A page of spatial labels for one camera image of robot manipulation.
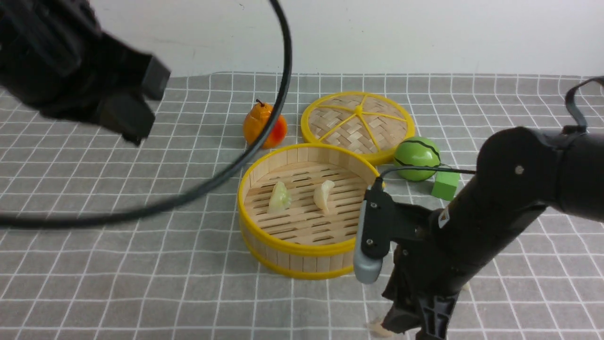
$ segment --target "woven bamboo lid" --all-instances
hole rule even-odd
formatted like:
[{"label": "woven bamboo lid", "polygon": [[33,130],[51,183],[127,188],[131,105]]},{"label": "woven bamboo lid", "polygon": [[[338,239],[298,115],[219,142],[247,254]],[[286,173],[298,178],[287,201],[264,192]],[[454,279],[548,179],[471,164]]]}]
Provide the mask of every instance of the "woven bamboo lid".
[{"label": "woven bamboo lid", "polygon": [[324,143],[360,154],[372,165],[391,162],[398,145],[415,135],[411,116],[373,93],[342,92],[310,104],[301,121],[308,143]]}]

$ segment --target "green cube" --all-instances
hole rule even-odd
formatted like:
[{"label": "green cube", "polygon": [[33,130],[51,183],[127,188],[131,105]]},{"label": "green cube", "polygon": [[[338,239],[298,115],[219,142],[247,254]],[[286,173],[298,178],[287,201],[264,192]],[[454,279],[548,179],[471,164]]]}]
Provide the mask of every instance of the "green cube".
[{"label": "green cube", "polygon": [[460,174],[454,172],[437,172],[432,188],[432,196],[452,201],[457,191]]}]

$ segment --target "yellow rim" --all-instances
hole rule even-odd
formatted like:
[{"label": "yellow rim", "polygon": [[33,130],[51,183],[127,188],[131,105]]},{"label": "yellow rim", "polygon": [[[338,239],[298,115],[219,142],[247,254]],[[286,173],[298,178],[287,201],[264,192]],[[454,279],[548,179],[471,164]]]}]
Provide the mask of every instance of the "yellow rim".
[{"label": "yellow rim", "polygon": [[[398,103],[396,103],[396,102],[394,102],[394,101],[392,101],[392,100],[390,100],[390,99],[388,99],[388,98],[386,98],[384,96],[380,96],[378,94],[351,91],[351,92],[334,93],[334,94],[330,94],[330,95],[325,96],[325,97],[321,97],[321,98],[317,99],[314,103],[310,104],[310,106],[308,106],[306,108],[306,110],[304,110],[304,113],[302,113],[302,121],[300,122],[300,127],[301,127],[301,130],[302,130],[302,136],[304,137],[304,140],[307,143],[316,143],[316,144],[320,144],[320,145],[328,145],[328,144],[324,144],[323,143],[323,139],[325,137],[327,137],[329,134],[331,134],[332,132],[334,132],[341,125],[345,124],[348,120],[350,120],[350,119],[352,119],[354,117],[359,117],[361,119],[361,122],[363,123],[363,125],[367,129],[367,132],[369,132],[369,136],[371,137],[371,140],[376,145],[377,152],[372,153],[372,154],[358,155],[358,156],[360,156],[361,158],[365,159],[366,161],[368,161],[372,165],[382,165],[384,163],[388,163],[388,162],[392,161],[392,158],[394,157],[394,152],[396,151],[396,147],[395,148],[391,148],[389,150],[380,150],[380,147],[376,143],[375,137],[371,133],[371,130],[368,128],[367,123],[365,122],[365,120],[362,118],[362,115],[359,115],[353,109],[345,108],[343,106],[340,107],[340,106],[334,106],[334,105],[321,105],[321,103],[325,102],[326,100],[333,99],[333,98],[336,98],[336,97],[341,97],[341,96],[363,96],[363,100],[362,100],[361,104],[359,105],[361,107],[360,112],[362,113],[362,115],[384,116],[384,117],[389,117],[389,118],[392,118],[392,119],[404,121],[404,122],[407,123],[407,133],[405,134],[405,137],[403,139],[405,140],[407,138],[415,136],[415,123],[413,122],[413,119],[411,118],[411,115],[409,115],[409,113],[402,106],[400,106]],[[385,114],[380,114],[380,113],[368,113],[368,112],[364,112],[362,110],[362,107],[363,107],[363,104],[365,103],[365,99],[367,99],[367,97],[377,98],[379,100],[383,100],[386,103],[389,103],[390,105],[394,106],[397,110],[399,110],[400,113],[403,115],[404,118],[391,117],[391,116],[388,116],[388,115],[385,115]],[[337,124],[336,126],[334,126],[330,131],[328,131],[320,139],[317,139],[315,137],[315,135],[310,131],[310,128],[309,128],[309,125],[308,125],[308,118],[309,118],[310,114],[312,113],[312,111],[314,111],[318,107],[341,109],[341,110],[350,112],[351,115],[345,121],[343,121],[343,122]]]},{"label": "yellow rim", "polygon": [[260,229],[252,221],[252,218],[249,216],[248,211],[245,209],[245,205],[244,205],[245,197],[243,197],[243,184],[249,178],[250,173],[256,168],[256,166],[258,166],[258,164],[264,162],[265,160],[272,157],[273,155],[279,154],[281,152],[286,152],[288,150],[297,149],[297,148],[325,148],[325,149],[331,149],[331,150],[337,150],[337,151],[343,152],[345,154],[348,154],[348,155],[360,160],[361,162],[363,162],[363,164],[365,166],[367,166],[368,168],[371,169],[371,171],[373,172],[373,174],[376,177],[379,176],[378,170],[376,170],[376,168],[373,165],[371,165],[368,161],[366,161],[362,157],[359,157],[359,155],[355,154],[354,152],[348,151],[346,149],[343,149],[343,148],[340,148],[337,146],[328,145],[328,144],[308,144],[308,143],[285,146],[284,148],[275,150],[269,154],[266,154],[264,157],[260,158],[259,160],[257,160],[254,164],[252,164],[252,166],[249,167],[249,169],[243,175],[243,178],[241,179],[241,183],[239,184],[239,192],[237,193],[237,207],[239,208],[240,218],[243,220],[242,227],[245,226],[250,231],[250,233],[252,233],[253,236],[255,236],[262,243],[270,246],[273,249],[280,250],[282,252],[286,252],[286,253],[289,253],[292,255],[332,256],[332,255],[336,255],[336,254],[340,254],[340,253],[344,253],[344,252],[353,250],[355,248],[355,238],[356,237],[353,237],[350,240],[347,240],[347,241],[344,241],[341,243],[329,244],[329,245],[325,245],[325,246],[307,246],[307,245],[303,245],[303,244],[294,244],[294,243],[290,243],[287,241],[279,240],[278,238],[274,238],[274,237],[270,236],[267,232]]},{"label": "yellow rim", "polygon": [[354,269],[353,266],[350,266],[350,267],[342,268],[339,270],[334,270],[333,272],[323,272],[323,273],[305,273],[305,272],[296,272],[294,270],[285,269],[285,268],[279,267],[279,266],[275,265],[274,263],[269,262],[266,259],[264,259],[262,256],[260,256],[260,254],[258,252],[256,252],[254,250],[254,248],[252,248],[249,245],[248,240],[245,238],[245,236],[242,235],[242,237],[243,237],[243,242],[245,243],[245,246],[248,248],[248,250],[252,254],[252,256],[254,256],[260,263],[262,263],[263,265],[265,265],[266,267],[268,267],[269,269],[271,269],[272,271],[274,271],[277,274],[289,276],[291,278],[300,279],[300,280],[326,280],[326,279],[337,278],[339,276],[348,274],[348,273],[352,272]]}]

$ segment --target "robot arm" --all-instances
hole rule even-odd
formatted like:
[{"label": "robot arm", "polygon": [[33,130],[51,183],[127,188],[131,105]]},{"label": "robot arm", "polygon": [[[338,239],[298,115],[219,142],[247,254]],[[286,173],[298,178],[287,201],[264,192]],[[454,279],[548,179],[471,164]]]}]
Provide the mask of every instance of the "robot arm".
[{"label": "robot arm", "polygon": [[[604,84],[604,77],[590,79]],[[444,340],[461,288],[547,207],[604,221],[604,136],[586,132],[585,118],[562,132],[523,127],[494,134],[481,148],[476,176],[444,209],[395,203],[382,179],[367,190],[355,249],[355,275],[376,281],[397,243],[383,296],[393,306],[384,328],[420,327],[418,340]]]},{"label": "robot arm", "polygon": [[170,71],[103,32],[88,0],[0,0],[0,83],[49,119],[102,126],[139,145]]}]

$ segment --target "green ball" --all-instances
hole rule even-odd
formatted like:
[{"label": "green ball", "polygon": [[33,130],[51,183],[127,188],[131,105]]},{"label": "green ball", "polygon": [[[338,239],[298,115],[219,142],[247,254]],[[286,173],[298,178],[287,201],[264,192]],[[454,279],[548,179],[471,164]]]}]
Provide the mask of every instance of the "green ball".
[{"label": "green ball", "polygon": [[[394,153],[394,165],[440,166],[440,150],[430,139],[411,137],[405,139]],[[425,181],[436,171],[400,170],[399,176],[409,181]]]}]

